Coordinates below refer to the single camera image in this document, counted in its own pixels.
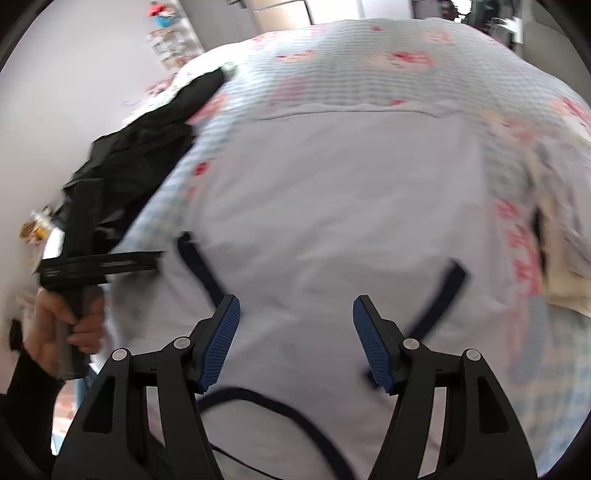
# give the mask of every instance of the metal pivot screw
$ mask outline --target metal pivot screw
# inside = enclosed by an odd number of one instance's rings
[[[468,360],[472,360],[473,362],[477,362],[482,358],[482,355],[478,350],[468,350],[466,351],[466,357]]]
[[[182,350],[183,348],[187,348],[189,345],[191,345],[191,340],[189,340],[187,337],[178,337],[174,341],[173,345],[175,348]]]
[[[113,352],[113,355],[111,356],[113,357],[113,360],[123,360],[127,356],[127,350],[125,350],[124,348],[120,348],[118,350],[115,350]]]
[[[421,345],[418,340],[415,340],[414,338],[407,338],[402,344],[409,350],[416,350]]]

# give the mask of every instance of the door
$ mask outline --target door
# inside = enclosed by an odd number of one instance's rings
[[[180,0],[205,50],[275,30],[358,18],[356,0]]]
[[[227,0],[180,0],[205,50],[256,37],[262,31],[246,2]]]

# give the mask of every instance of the blue gripper pad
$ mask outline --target blue gripper pad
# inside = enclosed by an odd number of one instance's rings
[[[207,346],[204,346],[202,357],[199,386],[204,393],[217,382],[220,376],[239,321],[240,302],[234,295],[226,295],[213,317],[202,320],[202,322],[211,322],[212,325],[208,325],[208,330],[215,327],[215,330],[210,336],[209,343]]]
[[[390,354],[388,353],[384,339],[380,335],[383,320],[367,295],[359,296],[353,303],[353,324],[361,340],[369,366],[376,383],[384,388],[386,393],[394,389],[394,377],[392,376]]]

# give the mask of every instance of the black sleeve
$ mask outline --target black sleeve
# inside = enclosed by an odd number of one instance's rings
[[[53,408],[63,382],[49,376],[22,350],[6,395],[0,397],[0,414],[12,435],[37,467],[51,474]]]

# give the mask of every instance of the person's hand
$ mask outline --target person's hand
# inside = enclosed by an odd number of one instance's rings
[[[74,325],[72,334],[67,338],[70,345],[78,347],[84,353],[98,352],[100,339],[104,335],[104,296],[94,299],[88,315],[77,322],[62,296],[43,288],[37,293],[35,318],[25,335],[23,345],[29,356],[52,377],[57,375],[58,368],[55,322]]]

